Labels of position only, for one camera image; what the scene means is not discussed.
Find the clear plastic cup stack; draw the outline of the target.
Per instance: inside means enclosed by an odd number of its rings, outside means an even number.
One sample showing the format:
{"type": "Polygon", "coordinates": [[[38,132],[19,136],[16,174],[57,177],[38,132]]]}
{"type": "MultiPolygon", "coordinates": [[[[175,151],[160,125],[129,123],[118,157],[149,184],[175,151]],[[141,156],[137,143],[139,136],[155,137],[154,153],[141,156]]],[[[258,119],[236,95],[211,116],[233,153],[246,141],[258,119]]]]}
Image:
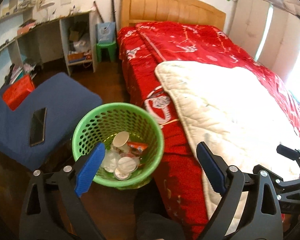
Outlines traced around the clear plastic cup stack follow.
{"type": "Polygon", "coordinates": [[[117,168],[117,163],[120,159],[120,155],[115,151],[106,151],[101,167],[109,172],[113,173],[117,168]]]}

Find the dark blue chair cushion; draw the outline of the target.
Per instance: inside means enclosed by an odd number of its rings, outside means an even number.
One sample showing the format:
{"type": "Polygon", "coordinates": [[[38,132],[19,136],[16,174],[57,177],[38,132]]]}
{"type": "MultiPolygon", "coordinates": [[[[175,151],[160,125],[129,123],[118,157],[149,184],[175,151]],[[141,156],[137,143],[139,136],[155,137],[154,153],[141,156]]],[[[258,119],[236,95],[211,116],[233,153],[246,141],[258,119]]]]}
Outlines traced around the dark blue chair cushion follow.
{"type": "Polygon", "coordinates": [[[37,170],[72,137],[83,116],[100,105],[99,95],[65,73],[44,81],[14,111],[0,95],[0,152],[37,170]]]}

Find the green plastic stool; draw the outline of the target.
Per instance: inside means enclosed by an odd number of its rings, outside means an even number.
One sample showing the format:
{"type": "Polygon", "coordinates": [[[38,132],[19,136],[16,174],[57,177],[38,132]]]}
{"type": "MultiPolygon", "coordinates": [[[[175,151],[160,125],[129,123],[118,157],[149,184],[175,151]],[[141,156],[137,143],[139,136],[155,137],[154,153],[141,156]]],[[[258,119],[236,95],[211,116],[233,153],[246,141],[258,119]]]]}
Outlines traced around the green plastic stool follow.
{"type": "Polygon", "coordinates": [[[102,62],[102,55],[107,53],[111,62],[115,62],[116,60],[116,49],[117,43],[116,41],[110,43],[98,43],[96,45],[97,52],[97,60],[98,62],[102,62]]]}

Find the light blue paper bag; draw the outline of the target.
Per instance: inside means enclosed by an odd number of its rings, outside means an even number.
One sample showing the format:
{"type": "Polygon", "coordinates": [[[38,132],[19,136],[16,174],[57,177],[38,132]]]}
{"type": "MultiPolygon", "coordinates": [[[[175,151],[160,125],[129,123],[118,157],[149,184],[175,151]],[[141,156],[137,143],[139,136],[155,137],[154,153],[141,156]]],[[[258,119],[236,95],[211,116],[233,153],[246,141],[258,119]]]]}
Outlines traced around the light blue paper bag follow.
{"type": "Polygon", "coordinates": [[[97,42],[111,43],[115,40],[115,22],[104,22],[96,25],[97,42]]]}

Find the red patterned duvet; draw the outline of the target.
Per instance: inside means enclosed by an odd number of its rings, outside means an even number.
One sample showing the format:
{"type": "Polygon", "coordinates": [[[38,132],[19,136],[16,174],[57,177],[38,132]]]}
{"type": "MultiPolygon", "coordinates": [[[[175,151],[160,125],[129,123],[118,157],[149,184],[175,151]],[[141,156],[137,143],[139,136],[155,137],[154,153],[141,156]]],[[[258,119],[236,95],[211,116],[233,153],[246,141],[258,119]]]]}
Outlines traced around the red patterned duvet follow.
{"type": "Polygon", "coordinates": [[[229,165],[255,165],[285,180],[298,165],[276,152],[300,149],[300,103],[281,78],[211,25],[143,22],[119,31],[132,104],[162,128],[165,149],[154,179],[168,215],[195,239],[221,200],[196,157],[205,142],[229,165]]]}

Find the white quilted blanket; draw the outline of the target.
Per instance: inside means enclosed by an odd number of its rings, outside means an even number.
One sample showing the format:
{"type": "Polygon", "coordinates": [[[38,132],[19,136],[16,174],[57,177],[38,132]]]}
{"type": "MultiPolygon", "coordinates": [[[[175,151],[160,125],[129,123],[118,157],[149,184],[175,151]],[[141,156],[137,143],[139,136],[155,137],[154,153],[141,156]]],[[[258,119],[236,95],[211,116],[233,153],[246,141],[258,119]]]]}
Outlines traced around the white quilted blanket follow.
{"type": "Polygon", "coordinates": [[[196,156],[205,142],[228,165],[250,173],[262,165],[281,177],[296,175],[294,162],[277,153],[278,145],[300,149],[300,111],[282,110],[255,73],[191,61],[168,61],[155,69],[172,102],[175,122],[164,125],[166,150],[157,182],[170,217],[195,239],[221,197],[212,189],[196,156]]]}

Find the white desk with shelves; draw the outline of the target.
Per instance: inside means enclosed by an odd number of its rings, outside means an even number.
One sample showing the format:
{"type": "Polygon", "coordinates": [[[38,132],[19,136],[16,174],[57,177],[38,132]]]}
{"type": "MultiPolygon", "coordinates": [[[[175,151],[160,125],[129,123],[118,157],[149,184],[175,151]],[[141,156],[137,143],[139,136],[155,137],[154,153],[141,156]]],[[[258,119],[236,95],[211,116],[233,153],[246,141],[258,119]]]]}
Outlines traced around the white desk with shelves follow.
{"type": "Polygon", "coordinates": [[[93,10],[78,12],[38,22],[28,10],[0,19],[0,88],[10,67],[15,77],[29,74],[45,63],[63,59],[71,75],[79,65],[97,69],[97,14],[93,10]]]}

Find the white paper cup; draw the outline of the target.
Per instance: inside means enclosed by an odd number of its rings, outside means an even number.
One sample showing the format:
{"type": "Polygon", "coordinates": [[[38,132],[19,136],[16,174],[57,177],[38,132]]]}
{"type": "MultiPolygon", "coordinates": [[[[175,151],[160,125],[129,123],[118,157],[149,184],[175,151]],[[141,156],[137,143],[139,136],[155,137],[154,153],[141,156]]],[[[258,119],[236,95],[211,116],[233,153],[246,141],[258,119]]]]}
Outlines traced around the white paper cup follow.
{"type": "Polygon", "coordinates": [[[128,153],[130,151],[130,147],[127,145],[127,142],[129,142],[129,137],[130,134],[127,131],[117,133],[111,144],[112,147],[116,150],[122,151],[123,153],[128,153]]]}

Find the green plastic mesh trash basket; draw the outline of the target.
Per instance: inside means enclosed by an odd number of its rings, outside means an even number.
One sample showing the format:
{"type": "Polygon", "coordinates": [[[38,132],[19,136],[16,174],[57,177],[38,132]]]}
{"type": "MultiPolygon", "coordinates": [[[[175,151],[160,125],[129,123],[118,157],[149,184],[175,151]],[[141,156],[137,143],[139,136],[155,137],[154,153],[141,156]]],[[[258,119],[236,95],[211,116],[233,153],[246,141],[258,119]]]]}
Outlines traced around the green plastic mesh trash basket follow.
{"type": "Polygon", "coordinates": [[[158,123],[144,109],[129,103],[108,103],[87,113],[72,137],[75,160],[101,144],[101,165],[93,181],[121,190],[148,184],[164,150],[158,123]]]}

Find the black smartphone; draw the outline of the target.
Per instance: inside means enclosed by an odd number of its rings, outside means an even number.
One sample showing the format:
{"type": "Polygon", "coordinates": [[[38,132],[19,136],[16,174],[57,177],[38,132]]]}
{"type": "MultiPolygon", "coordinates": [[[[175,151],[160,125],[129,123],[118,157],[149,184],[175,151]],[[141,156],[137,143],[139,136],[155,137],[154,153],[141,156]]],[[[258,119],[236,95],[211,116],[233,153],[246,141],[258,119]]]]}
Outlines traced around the black smartphone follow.
{"type": "Polygon", "coordinates": [[[34,147],[44,142],[45,140],[45,126],[46,126],[47,108],[41,108],[34,111],[31,125],[29,146],[34,147]]]}

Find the white wardrobe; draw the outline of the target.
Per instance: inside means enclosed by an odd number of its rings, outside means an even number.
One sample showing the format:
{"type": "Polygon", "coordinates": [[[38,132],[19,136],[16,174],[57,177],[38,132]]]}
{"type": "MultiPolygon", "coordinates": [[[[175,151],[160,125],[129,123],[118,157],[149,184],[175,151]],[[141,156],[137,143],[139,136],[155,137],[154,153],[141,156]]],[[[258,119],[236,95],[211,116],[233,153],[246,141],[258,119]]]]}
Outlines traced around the white wardrobe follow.
{"type": "Polygon", "coordinates": [[[286,81],[300,52],[300,18],[266,0],[237,0],[229,37],[286,81]]]}

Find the red snack wrapper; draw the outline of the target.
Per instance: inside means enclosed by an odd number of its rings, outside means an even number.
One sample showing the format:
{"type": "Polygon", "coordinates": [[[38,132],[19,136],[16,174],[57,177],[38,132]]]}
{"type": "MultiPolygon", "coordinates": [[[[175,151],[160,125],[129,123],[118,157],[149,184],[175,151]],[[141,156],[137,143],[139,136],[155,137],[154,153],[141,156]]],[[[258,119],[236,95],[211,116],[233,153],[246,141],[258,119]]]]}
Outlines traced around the red snack wrapper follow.
{"type": "Polygon", "coordinates": [[[127,145],[130,147],[130,151],[133,154],[138,154],[138,155],[144,154],[148,148],[148,144],[145,144],[143,142],[129,141],[127,142],[127,145]]]}

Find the wooden bed headboard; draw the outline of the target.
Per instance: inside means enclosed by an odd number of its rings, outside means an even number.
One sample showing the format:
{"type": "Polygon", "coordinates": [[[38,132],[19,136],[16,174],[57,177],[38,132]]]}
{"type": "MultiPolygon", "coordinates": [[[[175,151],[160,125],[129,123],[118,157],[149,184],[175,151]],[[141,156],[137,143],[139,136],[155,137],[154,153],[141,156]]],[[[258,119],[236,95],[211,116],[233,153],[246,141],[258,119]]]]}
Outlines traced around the wooden bed headboard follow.
{"type": "Polygon", "coordinates": [[[178,22],[224,29],[226,13],[199,0],[121,0],[120,27],[141,22],[178,22]]]}

